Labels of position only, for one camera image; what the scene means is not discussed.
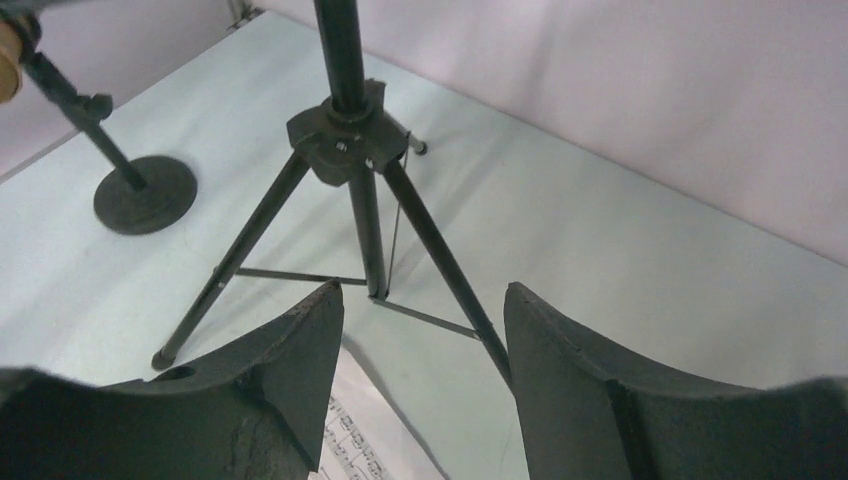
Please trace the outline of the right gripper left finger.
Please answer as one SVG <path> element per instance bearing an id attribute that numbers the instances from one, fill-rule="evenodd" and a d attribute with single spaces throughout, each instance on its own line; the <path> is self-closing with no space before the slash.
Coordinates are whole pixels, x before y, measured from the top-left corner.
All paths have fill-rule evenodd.
<path id="1" fill-rule="evenodd" d="M 5 479 L 306 479 L 319 469 L 343 330 L 331 280 L 150 380 L 1 371 Z"/>

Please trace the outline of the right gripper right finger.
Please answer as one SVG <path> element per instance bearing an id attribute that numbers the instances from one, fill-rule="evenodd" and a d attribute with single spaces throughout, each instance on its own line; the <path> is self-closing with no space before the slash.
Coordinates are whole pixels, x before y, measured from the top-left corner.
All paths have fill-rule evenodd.
<path id="1" fill-rule="evenodd" d="M 843 479 L 847 381 L 757 389 L 634 352 L 514 282 L 504 320 L 533 479 Z"/>

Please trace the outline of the sheet music page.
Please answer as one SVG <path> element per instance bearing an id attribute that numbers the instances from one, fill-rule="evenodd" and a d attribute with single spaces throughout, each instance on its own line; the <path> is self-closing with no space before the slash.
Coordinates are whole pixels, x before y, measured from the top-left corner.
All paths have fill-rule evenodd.
<path id="1" fill-rule="evenodd" d="M 320 464 L 309 477 L 425 480 L 444 475 L 359 363 L 341 349 Z"/>

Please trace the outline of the black music stand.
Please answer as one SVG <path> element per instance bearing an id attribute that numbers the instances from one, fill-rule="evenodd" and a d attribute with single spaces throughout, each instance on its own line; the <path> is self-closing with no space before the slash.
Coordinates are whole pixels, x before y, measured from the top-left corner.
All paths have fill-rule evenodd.
<path id="1" fill-rule="evenodd" d="M 292 155 L 174 332 L 152 356 L 152 368 L 170 368 L 230 280 L 246 274 L 245 259 L 308 172 L 327 185 L 348 187 L 365 274 L 361 283 L 373 302 L 409 314 L 410 309 L 387 299 L 375 184 L 381 175 L 471 323 L 467 335 L 482 342 L 510 384 L 506 348 L 402 165 L 408 152 L 424 155 L 428 145 L 385 110 L 385 83 L 365 76 L 356 2 L 317 1 L 314 9 L 330 95 L 288 121 Z"/>

